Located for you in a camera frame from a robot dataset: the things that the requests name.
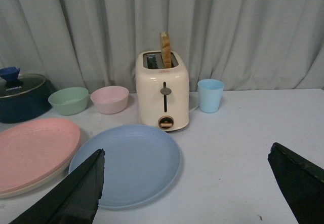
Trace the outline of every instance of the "pink plate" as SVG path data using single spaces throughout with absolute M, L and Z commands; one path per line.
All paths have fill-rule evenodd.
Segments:
M 80 129 L 67 119 L 39 119 L 0 133 L 0 198 L 30 191 L 61 173 L 79 147 Z

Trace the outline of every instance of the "green bowl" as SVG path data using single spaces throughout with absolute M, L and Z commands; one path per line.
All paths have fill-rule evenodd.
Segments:
M 48 100 L 58 114 L 73 115 L 87 108 L 89 92 L 83 87 L 69 87 L 54 92 Z

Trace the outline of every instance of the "pink bowl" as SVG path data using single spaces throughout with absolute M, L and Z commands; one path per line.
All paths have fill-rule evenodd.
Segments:
M 129 90 L 122 86 L 107 86 L 96 90 L 90 98 L 102 114 L 115 114 L 127 106 Z

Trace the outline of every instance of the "gray curtain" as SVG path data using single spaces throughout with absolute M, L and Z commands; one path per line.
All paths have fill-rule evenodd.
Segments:
M 136 92 L 136 58 L 164 30 L 191 91 L 324 87 L 324 0 L 0 0 L 0 68 Z

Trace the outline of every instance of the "toaster knob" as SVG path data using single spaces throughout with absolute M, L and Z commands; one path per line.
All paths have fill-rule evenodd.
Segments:
M 161 129 L 170 129 L 173 126 L 173 124 L 173 118 L 170 116 L 164 116 L 158 120 L 158 125 Z
M 161 94 L 164 95 L 164 96 L 167 96 L 167 95 L 170 95 L 171 94 L 171 89 L 168 88 L 168 87 L 163 87 L 161 90 L 160 90 Z

